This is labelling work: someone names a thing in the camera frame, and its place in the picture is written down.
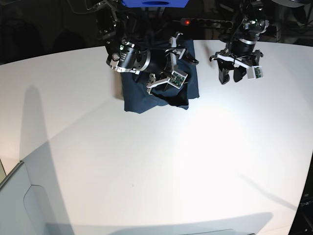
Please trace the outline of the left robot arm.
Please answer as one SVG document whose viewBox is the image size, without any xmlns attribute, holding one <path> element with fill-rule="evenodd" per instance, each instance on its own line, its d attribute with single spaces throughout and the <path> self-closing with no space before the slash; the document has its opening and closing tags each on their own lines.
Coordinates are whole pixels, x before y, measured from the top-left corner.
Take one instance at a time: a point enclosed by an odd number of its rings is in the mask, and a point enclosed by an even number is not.
<svg viewBox="0 0 313 235">
<path fill-rule="evenodd" d="M 263 78 L 263 68 L 259 65 L 264 55 L 255 50 L 255 45 L 262 33 L 265 33 L 269 21 L 263 11 L 264 5 L 260 0 L 242 0 L 234 15 L 231 31 L 220 36 L 225 42 L 225 48 L 210 57 L 210 61 L 217 61 L 219 81 L 222 85 L 229 82 L 229 72 L 233 71 L 235 82 L 248 79 Z"/>
</svg>

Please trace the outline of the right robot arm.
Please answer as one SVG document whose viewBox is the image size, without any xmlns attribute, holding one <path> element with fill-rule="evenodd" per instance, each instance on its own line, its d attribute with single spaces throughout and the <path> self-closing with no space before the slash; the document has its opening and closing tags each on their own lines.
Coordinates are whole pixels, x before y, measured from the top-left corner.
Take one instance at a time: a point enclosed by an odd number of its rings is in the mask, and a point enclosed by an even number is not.
<svg viewBox="0 0 313 235">
<path fill-rule="evenodd" d="M 142 7 L 131 7 L 124 0 L 87 0 L 85 5 L 96 14 L 112 70 L 148 74 L 148 94 L 158 86 L 181 89 L 187 83 L 190 74 L 179 68 L 179 62 L 193 66 L 199 62 L 187 49 L 183 33 L 162 40 L 160 33 L 167 23 L 161 19 L 161 2 L 144 1 Z"/>
</svg>

